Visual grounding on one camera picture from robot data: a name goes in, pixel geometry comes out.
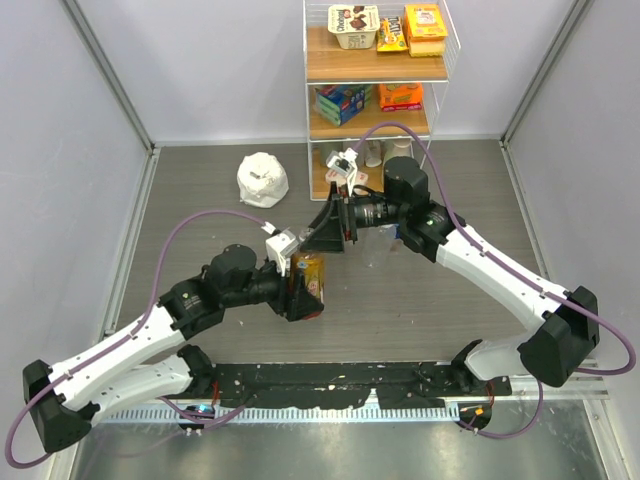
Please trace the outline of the amber drink bottle red label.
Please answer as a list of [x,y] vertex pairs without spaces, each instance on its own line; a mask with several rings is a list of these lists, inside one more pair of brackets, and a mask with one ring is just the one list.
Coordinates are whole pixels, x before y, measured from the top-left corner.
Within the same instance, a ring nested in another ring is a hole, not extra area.
[[315,252],[297,252],[291,260],[292,278],[301,274],[308,292],[321,303],[324,302],[325,259]]

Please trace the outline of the small clear bottle blue cap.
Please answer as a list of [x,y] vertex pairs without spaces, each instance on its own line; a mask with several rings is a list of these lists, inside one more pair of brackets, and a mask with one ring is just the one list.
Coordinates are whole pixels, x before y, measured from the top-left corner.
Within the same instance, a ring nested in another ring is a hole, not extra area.
[[396,239],[396,226],[380,225],[369,229],[363,247],[363,261],[368,268],[384,264]]

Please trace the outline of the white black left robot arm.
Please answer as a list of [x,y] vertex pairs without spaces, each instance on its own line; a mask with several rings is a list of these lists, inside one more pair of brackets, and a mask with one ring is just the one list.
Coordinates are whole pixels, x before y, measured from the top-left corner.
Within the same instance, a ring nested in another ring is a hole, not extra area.
[[22,372],[24,400],[44,451],[68,448],[107,415],[132,404],[182,393],[206,396],[215,369],[189,341],[220,324],[230,308],[266,303],[289,322],[323,312],[301,274],[284,276],[275,261],[256,262],[251,248],[232,244],[94,347],[54,365],[28,364]]

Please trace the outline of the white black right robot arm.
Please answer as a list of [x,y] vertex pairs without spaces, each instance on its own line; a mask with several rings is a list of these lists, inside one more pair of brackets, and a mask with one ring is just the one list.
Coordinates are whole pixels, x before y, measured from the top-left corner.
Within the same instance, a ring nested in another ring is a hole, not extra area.
[[559,388],[597,346],[595,295],[549,282],[491,246],[432,200],[428,176],[413,158],[385,163],[381,192],[356,184],[357,166],[343,153],[332,153],[328,167],[345,182],[331,183],[301,251],[341,253],[346,242],[357,241],[359,230],[394,226],[408,249],[465,277],[524,326],[523,335],[476,340],[458,354],[451,380],[460,393],[472,395],[488,380],[519,374]]

